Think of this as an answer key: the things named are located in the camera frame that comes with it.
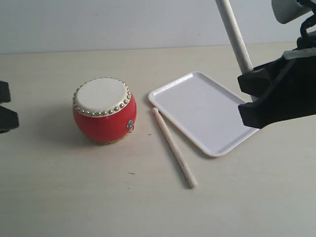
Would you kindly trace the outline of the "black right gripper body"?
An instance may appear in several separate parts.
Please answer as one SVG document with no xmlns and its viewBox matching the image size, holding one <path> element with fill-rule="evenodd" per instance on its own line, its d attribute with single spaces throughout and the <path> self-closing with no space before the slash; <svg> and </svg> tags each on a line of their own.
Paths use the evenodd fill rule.
<svg viewBox="0 0 316 237">
<path fill-rule="evenodd" d="M 316 114 L 316 16 L 301 25 L 297 47 L 284 52 L 286 67 L 277 78 L 271 96 L 273 121 L 296 119 Z"/>
</svg>

